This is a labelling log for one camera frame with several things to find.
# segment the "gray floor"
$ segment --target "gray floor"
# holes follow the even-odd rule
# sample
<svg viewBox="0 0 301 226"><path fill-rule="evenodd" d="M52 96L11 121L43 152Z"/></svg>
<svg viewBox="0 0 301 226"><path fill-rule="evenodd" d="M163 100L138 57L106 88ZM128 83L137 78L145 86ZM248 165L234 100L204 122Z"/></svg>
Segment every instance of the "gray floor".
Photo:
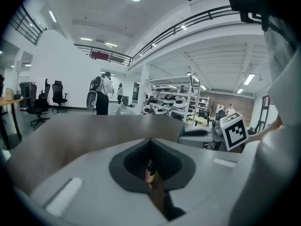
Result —
<svg viewBox="0 0 301 226"><path fill-rule="evenodd" d="M109 103L109 112L108 115L135 115L135 113L127 108L124 105L121 105L120 107L117 106L117 102L110 102ZM67 113L72 115L96 115L96 111L89 111L89 110L78 110L78 109L68 109L67 112L60 111L59 114L56 113L56 110L54 113L52 113L51 108L49 108L47 114L43 115L42 117L45 118L52 118L54 116L60 116L60 114ZM16 129L13 121L13 117L11 112L8 112L2 116L3 119L6 120L5 124L5 130L8 135L15 134ZM20 129L20 133L23 137L23 139L30 136L30 134L34 131L33 127L31 127L30 122L35 120L37 118L36 115L32 115L27 113L26 111L20 111L19 109L16 109L16 119L17 123ZM43 126L43 123L38 124L35 129L39 128L40 126ZM2 148L2 136L0 134L0 145Z"/></svg>

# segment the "brick wall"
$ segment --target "brick wall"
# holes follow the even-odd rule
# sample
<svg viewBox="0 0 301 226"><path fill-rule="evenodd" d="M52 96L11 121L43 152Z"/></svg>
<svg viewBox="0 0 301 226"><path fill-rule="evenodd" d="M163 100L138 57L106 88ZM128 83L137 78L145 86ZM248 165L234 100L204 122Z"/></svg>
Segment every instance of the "brick wall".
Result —
<svg viewBox="0 0 301 226"><path fill-rule="evenodd" d="M229 104L232 103L234 110L243 114L244 119L246 121L246 125L247 126L250 125L252 113L253 113L253 107L254 107L254 99L215 94L215 93L207 93L207 92L200 92L200 97L210 97L210 105L209 105L210 114L211 114L211 106L214 101L212 117L215 117L214 113L216 111L216 107L218 104L224 105L224 110L226 110L229 107Z"/></svg>

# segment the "railing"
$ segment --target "railing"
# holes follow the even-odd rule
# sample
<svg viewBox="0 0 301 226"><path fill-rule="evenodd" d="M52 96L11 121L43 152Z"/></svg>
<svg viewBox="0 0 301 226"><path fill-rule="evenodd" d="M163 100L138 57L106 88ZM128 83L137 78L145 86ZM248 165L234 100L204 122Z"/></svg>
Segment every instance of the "railing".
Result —
<svg viewBox="0 0 301 226"><path fill-rule="evenodd" d="M9 23L27 38L34 45L37 44L40 35L43 32L42 26L38 26L36 22L30 17L23 4L17 9L11 17Z"/></svg>
<svg viewBox="0 0 301 226"><path fill-rule="evenodd" d="M160 42L167 39L168 37L175 35L177 32L182 31L185 28L189 28L195 24L201 23L206 20L213 20L217 17L227 16L239 14L239 12L232 11L231 6L223 6L219 8L213 8L211 10L196 14L189 18L182 20L181 22L173 25L172 27L166 29L152 41L150 41L147 45L145 45L132 59L132 63L137 60L140 56L142 56L145 52L157 46Z"/></svg>
<svg viewBox="0 0 301 226"><path fill-rule="evenodd" d="M114 62L120 65L130 66L132 63L132 57L117 53L104 48L97 48L93 46L74 44L87 54L92 59L101 59L107 62Z"/></svg>

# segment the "chair base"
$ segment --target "chair base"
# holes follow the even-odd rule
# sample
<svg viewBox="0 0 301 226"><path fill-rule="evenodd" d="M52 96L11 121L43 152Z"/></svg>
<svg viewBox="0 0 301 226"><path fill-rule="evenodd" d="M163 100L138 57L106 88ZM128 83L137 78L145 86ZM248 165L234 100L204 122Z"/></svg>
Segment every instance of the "chair base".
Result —
<svg viewBox="0 0 301 226"><path fill-rule="evenodd" d="M30 122L30 125L35 129L35 127L37 126L37 124L39 123L44 123L45 121L49 120L50 118L42 118L41 115L37 115L37 119L33 120Z"/></svg>
<svg viewBox="0 0 301 226"><path fill-rule="evenodd" d="M56 113L59 113L60 110L65 110L67 112L67 107L63 106L62 104L58 104L58 107L52 108L52 113L54 110L56 110Z"/></svg>

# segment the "white cube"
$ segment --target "white cube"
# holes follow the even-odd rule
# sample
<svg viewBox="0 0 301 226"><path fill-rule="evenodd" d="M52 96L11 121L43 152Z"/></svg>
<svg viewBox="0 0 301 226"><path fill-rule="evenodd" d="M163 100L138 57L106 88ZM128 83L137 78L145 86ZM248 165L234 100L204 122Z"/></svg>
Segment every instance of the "white cube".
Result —
<svg viewBox="0 0 301 226"><path fill-rule="evenodd" d="M232 115L221 118L220 125L227 151L243 144L248 139L245 119L241 113L235 112Z"/></svg>

